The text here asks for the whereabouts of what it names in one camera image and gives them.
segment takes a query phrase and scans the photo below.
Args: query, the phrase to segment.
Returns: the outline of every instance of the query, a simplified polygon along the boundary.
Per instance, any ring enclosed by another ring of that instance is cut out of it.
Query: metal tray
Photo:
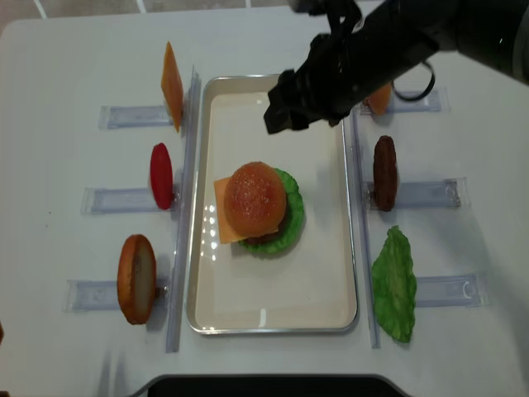
[[[203,92],[187,316],[202,334],[336,332],[357,310],[345,128],[316,122],[268,136],[274,76],[211,80]],[[303,232],[277,256],[218,241],[213,182],[255,160],[287,170],[305,204]]]

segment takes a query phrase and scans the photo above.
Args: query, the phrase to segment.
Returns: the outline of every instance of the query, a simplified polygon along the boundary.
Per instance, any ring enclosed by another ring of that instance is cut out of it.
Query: hamburger
[[[274,254],[296,242],[305,211],[292,175],[256,161],[214,185],[221,244]]]

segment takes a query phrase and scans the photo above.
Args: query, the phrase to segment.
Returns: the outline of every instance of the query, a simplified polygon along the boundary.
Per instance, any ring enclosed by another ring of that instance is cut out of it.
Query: table surface
[[[362,3],[368,12],[376,2]],[[166,317],[130,326],[119,312],[64,313],[66,280],[113,280],[125,238],[151,240],[168,274],[175,224],[166,213],[84,217],[86,187],[145,187],[163,141],[183,163],[172,128],[101,132],[102,105],[162,102],[171,41],[188,85],[220,75],[298,67],[325,18],[286,7],[16,22],[0,39],[0,388],[12,395],[129,395],[164,375],[371,374],[410,395],[529,395],[529,90],[454,54],[436,55],[448,87],[458,158],[472,198],[475,271],[489,305],[418,309],[412,343],[382,335],[372,350],[361,255],[359,313],[339,335],[201,337],[183,321],[165,354]],[[412,84],[411,74],[403,84]]]

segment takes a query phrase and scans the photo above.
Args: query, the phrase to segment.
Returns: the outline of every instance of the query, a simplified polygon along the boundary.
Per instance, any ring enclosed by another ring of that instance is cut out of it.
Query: tomato slice
[[[159,143],[150,156],[150,187],[160,209],[169,209],[174,201],[173,167],[167,147]]]

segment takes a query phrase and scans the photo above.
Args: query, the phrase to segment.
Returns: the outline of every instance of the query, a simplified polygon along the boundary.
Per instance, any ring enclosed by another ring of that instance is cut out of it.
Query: green lettuce
[[[410,342],[415,325],[417,279],[413,274],[410,243],[393,226],[371,268],[374,313],[380,327],[400,342]]]
[[[246,250],[255,254],[276,254],[289,248],[297,241],[305,217],[305,209],[303,207],[303,199],[299,193],[298,182],[288,172],[279,168],[276,168],[275,172],[281,178],[287,193],[287,211],[283,221],[281,221],[281,225],[279,225],[279,232],[273,241],[262,244],[249,244],[245,240],[239,242]]]

